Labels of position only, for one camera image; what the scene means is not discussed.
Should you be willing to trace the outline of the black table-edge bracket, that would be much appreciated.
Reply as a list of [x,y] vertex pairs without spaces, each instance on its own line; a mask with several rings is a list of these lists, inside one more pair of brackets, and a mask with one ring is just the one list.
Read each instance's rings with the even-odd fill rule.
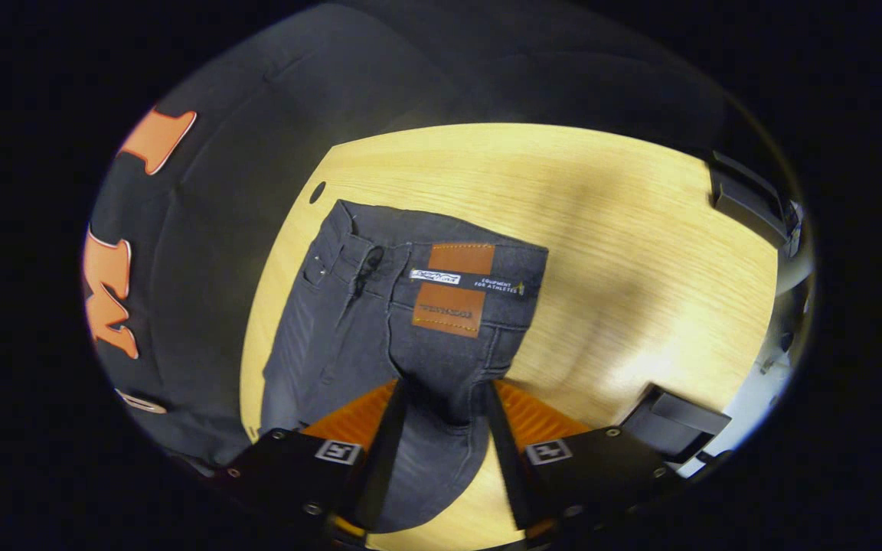
[[682,466],[701,453],[731,421],[731,416],[723,412],[651,384],[619,427],[657,451],[665,461]]
[[781,249],[793,238],[795,221],[784,194],[755,171],[735,159],[711,151],[707,161],[711,205]]

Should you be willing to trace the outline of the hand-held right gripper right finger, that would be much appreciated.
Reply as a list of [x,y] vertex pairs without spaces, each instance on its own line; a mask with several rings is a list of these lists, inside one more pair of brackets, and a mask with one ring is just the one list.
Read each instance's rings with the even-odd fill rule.
[[592,429],[503,380],[485,411],[512,519],[527,541],[578,540],[675,495],[681,478],[626,429]]

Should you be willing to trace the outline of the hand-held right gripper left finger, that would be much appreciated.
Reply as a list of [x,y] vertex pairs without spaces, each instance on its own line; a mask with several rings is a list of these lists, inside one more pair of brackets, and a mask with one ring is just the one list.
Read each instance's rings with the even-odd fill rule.
[[407,412],[393,380],[295,432],[272,429],[217,473],[217,488],[298,540],[363,540],[377,529]]

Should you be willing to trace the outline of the black jeans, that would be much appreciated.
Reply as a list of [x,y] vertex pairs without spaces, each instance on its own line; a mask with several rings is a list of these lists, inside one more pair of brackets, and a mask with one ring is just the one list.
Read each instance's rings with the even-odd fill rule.
[[381,533],[437,517],[475,479],[481,387],[532,324],[547,248],[423,210],[336,201],[309,244],[263,377],[261,429],[315,428],[395,380],[407,410]]

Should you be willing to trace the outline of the black backdrop cloth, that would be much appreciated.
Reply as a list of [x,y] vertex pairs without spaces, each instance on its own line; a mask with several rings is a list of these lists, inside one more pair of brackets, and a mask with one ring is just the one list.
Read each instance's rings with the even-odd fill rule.
[[713,78],[567,0],[324,0],[260,29],[161,98],[195,121],[154,174],[119,153],[85,243],[129,247],[125,321],[96,349],[171,456],[213,470],[250,443],[240,358],[274,238],[330,148],[448,123],[574,126],[725,154],[794,186]]

